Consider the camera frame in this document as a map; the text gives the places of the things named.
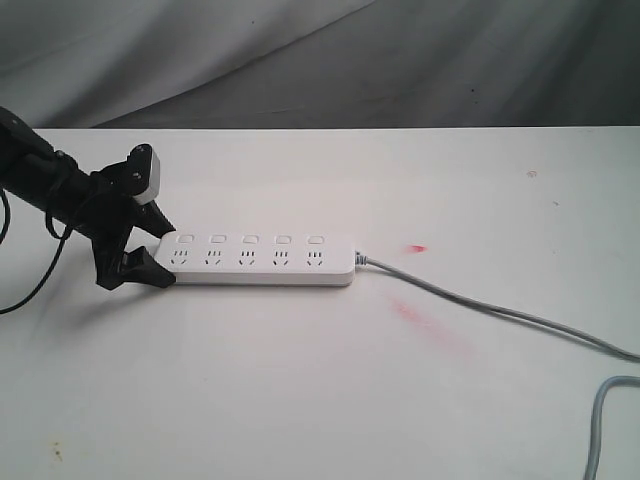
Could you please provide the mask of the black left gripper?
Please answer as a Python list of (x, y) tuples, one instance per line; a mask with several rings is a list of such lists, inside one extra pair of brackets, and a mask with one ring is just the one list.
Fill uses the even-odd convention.
[(135, 226), (155, 238), (174, 232), (174, 225), (156, 201), (137, 206), (121, 189), (124, 164), (112, 164), (89, 176), (89, 193), (79, 208), (76, 230), (91, 241), (96, 269), (96, 283), (116, 289), (124, 283), (168, 288), (176, 276), (160, 265), (143, 246), (125, 250)]

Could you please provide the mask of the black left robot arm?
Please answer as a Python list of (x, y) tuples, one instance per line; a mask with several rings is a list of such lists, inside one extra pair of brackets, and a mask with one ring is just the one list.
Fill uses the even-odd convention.
[(1, 110), (1, 186), (91, 241), (96, 283), (114, 290), (131, 282), (166, 288), (176, 282), (144, 247), (127, 252), (131, 231), (160, 239), (175, 230), (155, 199), (160, 161), (153, 147), (135, 146), (122, 162), (91, 173), (56, 150), (13, 112)]

